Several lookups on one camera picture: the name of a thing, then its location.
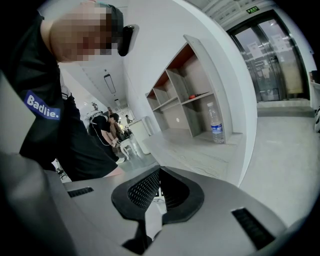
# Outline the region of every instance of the man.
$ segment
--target man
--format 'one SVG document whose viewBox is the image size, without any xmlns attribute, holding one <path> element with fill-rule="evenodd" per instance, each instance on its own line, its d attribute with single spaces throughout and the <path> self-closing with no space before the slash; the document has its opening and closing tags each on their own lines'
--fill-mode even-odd
<svg viewBox="0 0 320 256">
<path fill-rule="evenodd" d="M 36 116 L 20 154 L 53 171 L 57 158 L 72 181 L 122 172 L 88 135 L 57 64 L 111 49 L 123 30 L 122 13 L 92 0 L 55 21 L 27 9 L 12 10 L 23 22 L 4 26 L 1 69 Z"/>
<path fill-rule="evenodd" d="M 103 116 L 102 112 L 98 112 L 89 125 L 89 134 L 94 137 L 97 145 L 113 160 L 116 164 L 121 164 L 125 158 L 119 158 L 113 152 L 112 148 L 117 145 L 117 138 L 111 134 L 110 126 L 118 122 L 119 115 L 114 113 L 109 117 Z"/>
<path fill-rule="evenodd" d="M 129 116 L 127 114 L 125 115 L 125 117 L 126 117 L 126 123 L 127 124 L 130 124 L 131 122 L 133 122 L 133 120 L 129 119 Z"/>
</svg>

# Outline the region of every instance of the black vent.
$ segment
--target black vent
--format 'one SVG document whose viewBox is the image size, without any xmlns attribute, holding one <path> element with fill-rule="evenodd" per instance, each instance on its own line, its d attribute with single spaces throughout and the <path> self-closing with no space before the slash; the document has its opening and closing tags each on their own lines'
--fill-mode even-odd
<svg viewBox="0 0 320 256">
<path fill-rule="evenodd" d="M 84 188 L 68 191 L 68 194 L 71 198 L 74 198 L 77 196 L 81 196 L 81 195 L 90 193 L 92 191 L 94 191 L 94 189 L 92 187 L 84 187 Z"/>
<path fill-rule="evenodd" d="M 160 173 L 160 180 L 163 181 L 161 182 L 161 189 L 167 211 L 178 207 L 188 198 L 189 189 L 180 180 L 165 171 Z"/>
<path fill-rule="evenodd" d="M 237 209 L 231 213 L 249 236 L 257 250 L 262 249 L 275 239 L 246 208 Z"/>
<path fill-rule="evenodd" d="M 146 212 L 159 191 L 159 187 L 159 170 L 157 170 L 147 178 L 140 180 L 137 184 L 130 187 L 128 197 L 131 202 Z"/>
</svg>

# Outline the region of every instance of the glass door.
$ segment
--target glass door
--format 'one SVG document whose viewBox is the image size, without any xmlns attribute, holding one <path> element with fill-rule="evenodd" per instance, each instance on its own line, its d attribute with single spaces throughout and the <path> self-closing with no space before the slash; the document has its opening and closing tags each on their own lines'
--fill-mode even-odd
<svg viewBox="0 0 320 256">
<path fill-rule="evenodd" d="M 285 81 L 287 98 L 297 98 L 303 94 L 304 87 L 294 45 L 275 19 L 259 23 L 258 27 L 263 31 L 275 52 Z"/>
<path fill-rule="evenodd" d="M 258 102 L 309 97 L 303 62 L 274 12 L 228 30 L 250 72 Z"/>
<path fill-rule="evenodd" d="M 277 77 L 277 63 L 272 52 L 253 27 L 234 35 L 238 48 L 246 62 L 255 87 L 257 100 L 278 101 L 283 99 L 281 82 Z"/>
</svg>

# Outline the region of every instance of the paper sign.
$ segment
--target paper sign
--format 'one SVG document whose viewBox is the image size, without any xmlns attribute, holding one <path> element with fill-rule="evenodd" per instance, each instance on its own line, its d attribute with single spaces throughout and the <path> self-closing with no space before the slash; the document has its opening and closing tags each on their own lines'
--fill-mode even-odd
<svg viewBox="0 0 320 256">
<path fill-rule="evenodd" d="M 261 71 L 263 73 L 264 78 L 266 78 L 266 79 L 270 78 L 270 70 L 268 67 L 261 69 Z"/>
<path fill-rule="evenodd" d="M 281 34 L 272 35 L 271 38 L 273 39 L 273 42 L 274 42 L 273 45 L 277 47 L 279 52 L 284 52 L 289 50 Z"/>
<path fill-rule="evenodd" d="M 248 47 L 254 59 L 258 59 L 264 56 L 261 50 L 259 49 L 259 45 L 257 44 L 256 41 L 253 43 L 247 44 L 246 46 Z"/>
</svg>

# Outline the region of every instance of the bottle label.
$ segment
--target bottle label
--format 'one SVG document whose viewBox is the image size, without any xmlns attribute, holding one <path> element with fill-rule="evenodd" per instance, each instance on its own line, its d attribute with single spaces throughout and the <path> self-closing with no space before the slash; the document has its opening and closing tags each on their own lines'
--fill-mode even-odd
<svg viewBox="0 0 320 256">
<path fill-rule="evenodd" d="M 222 133 L 222 124 L 211 125 L 211 129 L 213 134 L 220 134 Z"/>
</svg>

